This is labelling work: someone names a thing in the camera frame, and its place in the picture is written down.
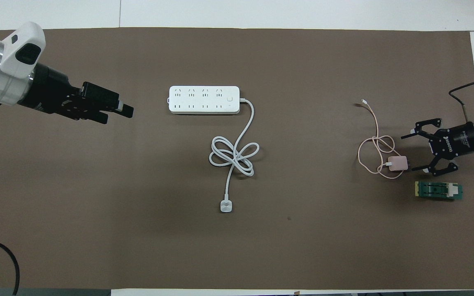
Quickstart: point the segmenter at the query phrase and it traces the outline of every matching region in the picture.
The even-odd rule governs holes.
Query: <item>black cable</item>
[[[14,291],[12,292],[12,295],[16,295],[17,289],[19,288],[19,264],[17,264],[17,259],[10,249],[8,249],[2,243],[0,243],[0,248],[3,249],[10,256],[10,259],[12,259],[12,262],[14,263],[14,269],[16,271],[16,281],[14,283]]]
[[[457,98],[457,96],[453,95],[453,92],[457,90],[461,90],[462,88],[467,88],[468,86],[474,86],[474,82],[465,84],[464,86],[459,86],[449,91],[449,95],[453,97],[453,99],[457,100],[462,105],[462,111],[464,112],[464,117],[466,118],[466,122],[469,121],[466,111],[466,105],[461,101],[461,99]]]

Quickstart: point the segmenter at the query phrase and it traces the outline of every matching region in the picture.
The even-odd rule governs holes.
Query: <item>green circuit board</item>
[[[414,182],[417,197],[434,199],[461,200],[462,185],[444,182]]]

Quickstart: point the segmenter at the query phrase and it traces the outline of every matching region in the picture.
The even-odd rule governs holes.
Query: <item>brown paper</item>
[[[0,32],[0,39],[8,32]],[[463,123],[447,91],[474,81],[468,32],[113,28],[46,30],[41,62],[74,86],[121,94],[134,118],[107,125],[0,106],[0,242],[27,288],[474,289],[474,154],[440,178],[369,174],[359,143],[395,138],[411,165],[419,120]],[[173,85],[239,86],[256,107],[241,146],[255,176],[210,143],[237,116],[177,116]],[[474,88],[459,92],[474,118]],[[378,164],[367,144],[363,160]],[[416,180],[457,182],[463,200],[414,196]],[[0,252],[0,287],[13,280]]]

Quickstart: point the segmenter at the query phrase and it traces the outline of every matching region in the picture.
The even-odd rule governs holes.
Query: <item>white power strip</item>
[[[239,104],[250,105],[250,119],[244,127],[241,134],[233,144],[230,140],[222,136],[216,136],[211,141],[211,150],[209,162],[215,167],[230,166],[226,178],[226,189],[224,199],[221,201],[221,212],[229,213],[233,209],[233,203],[229,198],[228,189],[230,187],[230,178],[233,169],[237,169],[245,176],[251,177],[254,174],[252,162],[248,159],[259,151],[259,144],[256,142],[246,144],[241,150],[237,149],[239,141],[244,133],[252,124],[255,113],[253,104],[247,99],[242,99],[237,86],[171,86],[170,94],[167,98],[169,109],[173,114],[237,114],[239,113]],[[227,148],[218,148],[216,144],[224,145]],[[249,154],[244,154],[250,147],[256,149]]]
[[[237,86],[171,86],[167,98],[173,114],[237,114]]]

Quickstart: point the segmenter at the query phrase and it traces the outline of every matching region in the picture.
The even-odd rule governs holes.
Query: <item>power strip switch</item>
[[[237,86],[171,86],[167,103],[173,114],[237,114]]]

